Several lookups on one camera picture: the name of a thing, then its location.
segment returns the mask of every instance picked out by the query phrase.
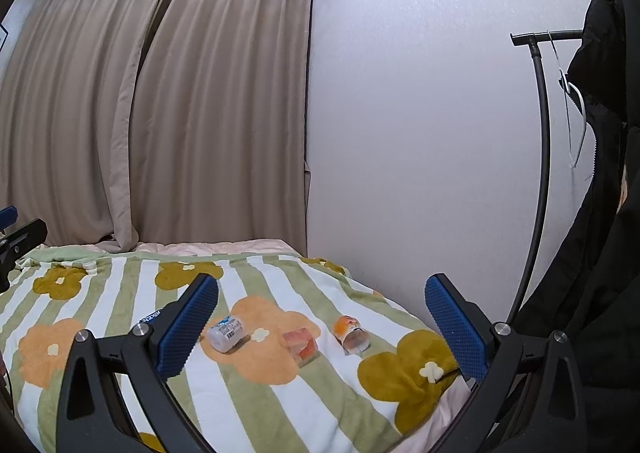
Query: white wall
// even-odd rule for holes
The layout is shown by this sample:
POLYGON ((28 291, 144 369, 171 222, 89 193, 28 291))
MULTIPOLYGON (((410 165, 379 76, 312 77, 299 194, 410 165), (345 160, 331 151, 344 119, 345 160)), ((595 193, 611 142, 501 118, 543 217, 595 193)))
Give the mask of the white wall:
MULTIPOLYGON (((424 280, 438 272, 504 319, 540 176, 533 66, 509 34, 581 28, 589 2, 314 0, 309 255, 349 267, 425 321, 424 280)), ((590 130, 570 170, 558 69, 544 45, 552 169, 535 285, 584 198, 594 151, 590 130)), ((564 68, 578 46, 557 43, 564 68)))
POLYGON ((2 79, 4 78, 4 72, 9 63, 9 58, 14 51, 15 43, 18 41, 22 26, 34 3, 36 3, 36 0, 14 0, 2 20, 2 26, 7 29, 9 34, 2 50, 0 50, 0 86, 2 85, 2 79))

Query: black jacket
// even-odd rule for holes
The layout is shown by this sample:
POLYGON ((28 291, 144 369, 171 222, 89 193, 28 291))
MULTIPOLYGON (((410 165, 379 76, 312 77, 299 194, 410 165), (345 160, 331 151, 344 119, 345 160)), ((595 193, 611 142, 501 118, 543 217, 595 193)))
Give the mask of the black jacket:
POLYGON ((640 451, 639 20, 627 0, 591 0, 567 75, 595 134, 594 175, 514 323, 524 335, 546 338, 563 329, 571 338, 590 452, 640 451), (625 164, 628 197, 616 213, 625 164))

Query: beige curtain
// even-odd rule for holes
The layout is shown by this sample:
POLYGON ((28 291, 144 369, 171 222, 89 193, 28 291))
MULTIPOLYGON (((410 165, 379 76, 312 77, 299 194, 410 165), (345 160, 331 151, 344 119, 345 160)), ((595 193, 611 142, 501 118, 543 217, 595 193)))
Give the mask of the beige curtain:
POLYGON ((310 2, 172 0, 131 118, 140 240, 271 238, 306 251, 310 2))
POLYGON ((38 0, 0 90, 0 206, 50 245, 130 249, 129 116, 159 0, 38 0))

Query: bed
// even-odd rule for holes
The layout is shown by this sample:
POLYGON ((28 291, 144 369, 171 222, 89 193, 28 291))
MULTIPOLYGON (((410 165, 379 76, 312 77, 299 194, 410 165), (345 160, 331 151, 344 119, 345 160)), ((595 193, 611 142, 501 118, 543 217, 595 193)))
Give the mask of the bed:
MULTIPOLYGON (((343 267, 303 258, 280 240, 142 243, 119 255, 42 246, 18 262, 0 295, 0 350, 16 415, 41 451, 56 450, 60 384, 75 332, 124 334, 177 299, 197 273, 219 280, 207 326, 233 313, 251 335, 233 354, 217 353, 201 337, 180 375, 168 380, 218 453, 424 452, 468 397, 436 332, 343 267), (342 314, 370 332, 365 352, 345 354, 332 335, 342 314), (319 349, 301 368, 278 340, 300 327, 319 349), (444 368, 435 382, 423 373, 430 361, 444 368)), ((142 440, 162 451, 128 378, 119 382, 142 440)))

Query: small jar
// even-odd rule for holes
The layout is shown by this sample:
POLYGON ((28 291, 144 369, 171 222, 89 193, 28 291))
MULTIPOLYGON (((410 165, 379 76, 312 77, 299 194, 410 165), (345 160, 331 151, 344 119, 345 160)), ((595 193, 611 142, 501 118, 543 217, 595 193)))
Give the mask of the small jar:
POLYGON ((364 352, 370 345, 369 333, 351 316, 340 316, 334 325, 334 335, 349 354, 364 352))
POLYGON ((223 354, 236 346, 245 335, 242 320, 236 316, 227 316, 207 330, 207 340, 223 354))

